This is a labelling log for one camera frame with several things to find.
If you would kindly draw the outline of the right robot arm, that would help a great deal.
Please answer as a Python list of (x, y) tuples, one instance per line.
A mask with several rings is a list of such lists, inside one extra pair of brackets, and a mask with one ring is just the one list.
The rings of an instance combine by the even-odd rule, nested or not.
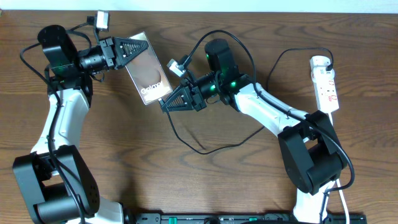
[(329, 194), (344, 189), (341, 171), (352, 168), (328, 113), (296, 110), (268, 93), (261, 84), (239, 71), (224, 39), (205, 45), (211, 72), (199, 79), (183, 78), (161, 104), (162, 111), (200, 111), (214, 95), (246, 114), (277, 136), (285, 170), (297, 187), (294, 216), (300, 222), (323, 223)]

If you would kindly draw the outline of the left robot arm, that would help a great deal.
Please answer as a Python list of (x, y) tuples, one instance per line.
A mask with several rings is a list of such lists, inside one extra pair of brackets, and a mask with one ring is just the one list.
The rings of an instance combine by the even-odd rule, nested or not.
[(39, 76), (50, 109), (36, 145), (14, 160), (12, 170), (34, 223), (134, 223), (121, 203), (101, 197), (79, 147), (96, 75), (125, 67), (149, 43), (108, 37), (77, 50), (73, 35), (77, 28), (51, 25), (37, 36), (49, 61)]

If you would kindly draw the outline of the Galaxy smartphone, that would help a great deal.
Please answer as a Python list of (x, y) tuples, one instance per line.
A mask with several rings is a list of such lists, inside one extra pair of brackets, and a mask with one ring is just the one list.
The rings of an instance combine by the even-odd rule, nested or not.
[(126, 65), (143, 103), (149, 105), (170, 94), (172, 87), (146, 33), (138, 33), (130, 39), (144, 40), (149, 45), (143, 53)]

